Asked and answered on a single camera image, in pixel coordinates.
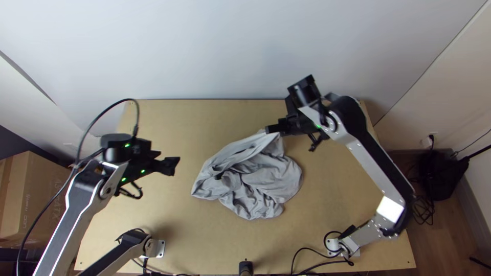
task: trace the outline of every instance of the power outlet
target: power outlet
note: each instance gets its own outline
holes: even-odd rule
[[[421,139],[421,141],[419,141],[419,144],[421,145],[421,147],[424,149],[430,149],[432,145],[435,145],[437,134],[438,134],[438,132],[432,131],[428,134],[428,136]]]

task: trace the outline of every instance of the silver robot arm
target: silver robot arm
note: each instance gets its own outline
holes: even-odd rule
[[[350,258],[359,256],[360,247],[379,239],[395,239],[407,226],[414,189],[387,153],[368,132],[366,117],[357,100],[333,93],[324,106],[312,75],[288,88],[285,99],[288,115],[267,132],[281,135],[309,134],[314,151],[322,140],[332,139],[345,145],[383,193],[375,215],[361,226],[350,226],[334,239],[325,239],[331,252]]]

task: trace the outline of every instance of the metal bracket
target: metal bracket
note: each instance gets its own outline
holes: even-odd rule
[[[165,251],[165,241],[148,239],[145,244],[145,255],[141,255],[140,258],[162,258]]]
[[[326,239],[326,247],[329,251],[329,256],[334,256],[336,255],[337,253],[334,253],[334,252],[331,252],[331,251],[338,251],[339,249],[342,250],[341,254],[339,254],[339,256],[341,257],[345,257],[347,259],[351,258],[351,257],[359,257],[360,256],[360,251],[357,250],[353,255],[349,255],[348,254],[348,250],[346,247],[344,247],[342,244],[339,243],[339,239],[338,238],[334,238],[334,239]]]

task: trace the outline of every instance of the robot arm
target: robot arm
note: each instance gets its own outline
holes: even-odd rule
[[[313,141],[310,151],[329,138],[345,145],[383,193],[371,219],[359,227],[350,226],[335,239],[326,239],[326,248],[350,258],[358,255],[360,247],[366,244],[396,238],[410,218],[408,210],[414,189],[368,132],[358,101],[330,93],[325,98],[331,104],[324,106],[312,75],[290,86],[288,91],[290,96],[285,101],[290,106],[289,115],[279,119],[277,125],[267,126],[266,131],[278,131],[282,136],[308,134]]]
[[[160,152],[151,150],[151,141],[129,134],[104,135],[101,146],[104,161],[90,160],[70,182],[65,197],[66,211],[34,271],[35,276],[66,275],[94,215],[113,196],[141,198],[141,188],[134,181],[153,172],[172,176],[180,160],[179,157],[156,160]],[[138,196],[123,188],[128,183],[137,188]],[[133,229],[121,235],[120,245],[79,275],[113,275],[131,259],[161,258],[164,248],[164,241]]]

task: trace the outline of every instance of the black cable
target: black cable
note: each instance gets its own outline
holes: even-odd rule
[[[430,134],[429,138],[431,139],[432,143],[431,143],[431,147],[430,147],[429,152],[426,154],[426,158],[421,158],[419,161],[415,162],[409,168],[409,170],[407,170],[406,177],[409,177],[409,175],[411,174],[411,171],[418,164],[422,164],[423,162],[425,162],[426,167],[429,166],[430,161],[431,161],[431,154],[432,154],[434,146],[435,146],[435,137],[432,134]],[[425,178],[421,179],[420,177],[411,177],[411,178],[408,178],[408,181],[420,183]],[[428,225],[433,225],[433,215],[434,214],[435,214],[435,204],[434,204],[433,199],[431,197],[431,192],[430,192],[430,195],[417,196],[415,198],[415,200],[412,204],[412,216],[413,216],[414,220],[416,221],[416,223],[418,223],[419,225],[423,225],[425,223]]]
[[[318,268],[319,266],[328,265],[328,264],[339,264],[339,263],[347,263],[349,266],[354,265],[354,262],[348,260],[347,258],[344,258],[344,261],[330,261],[330,262],[320,263],[320,264],[314,265],[312,267],[309,267],[308,269],[305,269],[298,274],[292,274],[292,275],[293,276],[305,275],[305,273],[309,272],[310,270],[312,270],[314,268]]]
[[[297,252],[295,252],[295,255],[293,256],[293,259],[292,259],[292,266],[291,266],[291,269],[290,269],[290,274],[291,274],[291,275],[295,275],[295,274],[293,274],[293,264],[295,263],[295,258],[297,257],[298,253],[299,253],[300,251],[302,251],[302,250],[310,250],[310,251],[312,251],[312,252],[314,252],[314,253],[316,253],[316,254],[318,254],[318,255],[320,255],[320,256],[323,256],[324,258],[327,258],[327,259],[332,259],[332,258],[335,258],[335,257],[337,257],[337,256],[339,256],[339,255],[341,254],[341,252],[338,252],[338,253],[337,253],[336,255],[334,255],[334,256],[326,256],[326,255],[324,255],[324,254],[322,254],[322,253],[320,253],[320,252],[318,252],[318,251],[316,251],[316,250],[314,250],[314,249],[312,249],[312,248],[309,248],[309,247],[302,247],[301,249],[297,250]],[[346,263],[346,262],[350,262],[350,261],[348,261],[348,260],[345,258],[345,260],[344,260],[344,261],[336,261],[336,262],[333,262],[333,263]],[[304,272],[308,272],[309,270],[314,269],[315,267],[311,267],[311,268],[309,268],[309,269],[305,269],[305,270],[303,270],[303,271],[302,271],[300,274],[304,274]]]
[[[461,151],[464,151],[464,150],[465,150],[465,149],[467,149],[468,147],[472,146],[473,144],[475,144],[477,141],[481,140],[481,138],[483,138],[484,136],[486,136],[486,135],[487,135],[488,133],[490,133],[490,132],[491,132],[491,128],[490,128],[488,131],[486,131],[486,133],[485,133],[485,134],[483,134],[483,135],[481,135],[479,138],[475,139],[475,140],[474,140],[474,142],[472,142],[472,143],[470,143],[469,145],[467,145],[467,147],[465,147],[465,148],[463,148],[463,149],[461,149],[461,150],[458,150],[458,151],[454,152],[454,153],[452,154],[452,157],[456,157],[456,156],[458,156],[458,155],[459,155],[459,153],[460,153]]]
[[[138,124],[140,122],[140,106],[138,104],[138,102],[135,100],[135,99],[123,99],[123,100],[120,100],[120,101],[117,101],[116,103],[112,104],[111,106],[109,106],[108,108],[106,108],[105,110],[103,110],[99,115],[97,115],[97,117],[89,124],[89,126],[86,128],[86,130],[83,132],[83,135],[82,135],[82,139],[80,140],[80,143],[78,145],[78,149],[77,149],[77,155],[75,157],[75,161],[74,161],[74,166],[72,168],[72,171],[70,172],[70,175],[68,176],[68,179],[65,181],[65,183],[63,184],[63,186],[61,186],[60,190],[50,199],[50,201],[48,201],[48,204],[46,204],[46,206],[44,206],[44,208],[41,210],[41,212],[39,212],[39,214],[36,216],[36,218],[34,219],[34,221],[32,222],[31,226],[29,227],[29,229],[27,230],[26,232],[26,235],[24,236],[24,238],[22,239],[22,242],[20,243],[20,248],[19,248],[19,253],[17,255],[17,261],[16,261],[16,274],[17,276],[20,276],[20,273],[19,273],[19,261],[20,261],[20,252],[23,250],[24,246],[26,245],[26,242],[27,242],[27,239],[29,237],[29,235],[31,234],[32,232],[32,229],[34,229],[34,226],[37,224],[38,220],[41,218],[41,216],[44,214],[44,212],[48,209],[48,207],[51,205],[51,203],[53,203],[53,201],[61,194],[61,192],[66,188],[66,186],[68,185],[68,183],[70,183],[70,180],[71,178],[74,176],[74,173],[78,170],[78,167],[80,166],[80,153],[82,152],[82,146],[83,146],[83,141],[85,140],[85,137],[87,136],[88,132],[90,131],[90,129],[94,126],[94,124],[104,115],[106,114],[109,110],[111,110],[113,107],[115,107],[116,105],[120,104],[120,103],[123,103],[123,102],[127,102],[127,101],[133,101],[135,103],[135,106],[137,107],[137,122],[135,124],[135,127],[133,129],[133,137],[135,137],[138,133]]]
[[[150,268],[147,268],[146,266],[144,266],[144,265],[140,264],[139,262],[137,262],[135,259],[132,259],[132,261],[134,263],[136,263],[139,267],[143,268],[143,274],[147,273],[147,271],[150,271],[152,273],[160,273],[160,272],[157,272],[155,270],[151,270]]]
[[[146,273],[147,271],[147,263],[148,263],[148,258],[145,258],[143,260],[143,273]]]

